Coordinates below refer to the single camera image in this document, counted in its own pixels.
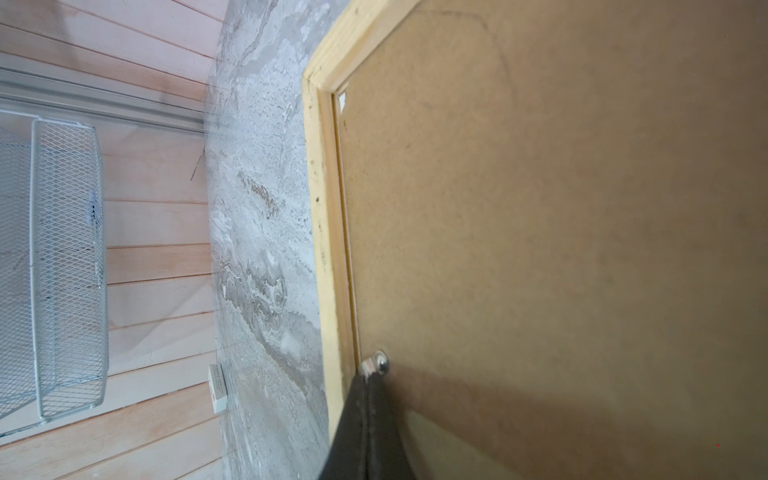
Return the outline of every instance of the gray marble tile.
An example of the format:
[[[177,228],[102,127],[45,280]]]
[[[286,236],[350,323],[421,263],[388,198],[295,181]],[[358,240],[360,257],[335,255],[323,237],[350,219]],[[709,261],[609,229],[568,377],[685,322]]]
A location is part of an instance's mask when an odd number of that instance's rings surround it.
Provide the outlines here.
[[[346,0],[231,0],[206,158],[226,478],[315,478],[328,451],[301,74]]]

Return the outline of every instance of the wire mesh basket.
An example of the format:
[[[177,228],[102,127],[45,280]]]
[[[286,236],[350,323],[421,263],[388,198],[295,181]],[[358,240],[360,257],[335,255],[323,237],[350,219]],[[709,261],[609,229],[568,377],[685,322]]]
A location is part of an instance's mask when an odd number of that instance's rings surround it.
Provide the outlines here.
[[[89,125],[0,131],[0,419],[101,404],[108,370],[101,155]]]

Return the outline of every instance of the door frame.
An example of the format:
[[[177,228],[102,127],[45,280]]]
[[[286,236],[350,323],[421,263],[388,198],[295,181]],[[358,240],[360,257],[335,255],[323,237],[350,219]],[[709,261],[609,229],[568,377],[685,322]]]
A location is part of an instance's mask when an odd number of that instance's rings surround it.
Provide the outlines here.
[[[360,363],[336,128],[338,96],[352,73],[419,1],[351,0],[302,75],[306,166],[331,439]]]

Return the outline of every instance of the hardboard door panel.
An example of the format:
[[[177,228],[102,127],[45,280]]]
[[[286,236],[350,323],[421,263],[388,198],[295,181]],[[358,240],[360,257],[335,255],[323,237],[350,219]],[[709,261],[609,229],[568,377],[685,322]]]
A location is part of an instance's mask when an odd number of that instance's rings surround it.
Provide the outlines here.
[[[351,76],[359,356],[388,354],[412,455],[465,450],[428,470],[768,475],[756,12],[421,2]]]

